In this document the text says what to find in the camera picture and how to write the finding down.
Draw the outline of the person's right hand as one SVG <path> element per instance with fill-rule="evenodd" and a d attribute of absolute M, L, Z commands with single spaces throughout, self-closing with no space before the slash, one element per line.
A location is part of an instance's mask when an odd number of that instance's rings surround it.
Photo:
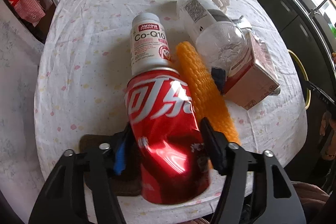
<path fill-rule="evenodd" d="M 331 113 L 326 111 L 321 120 L 319 134 L 322 137 L 318 149 L 324 160 L 332 161 L 335 159 L 335 120 L 331 117 Z"/>

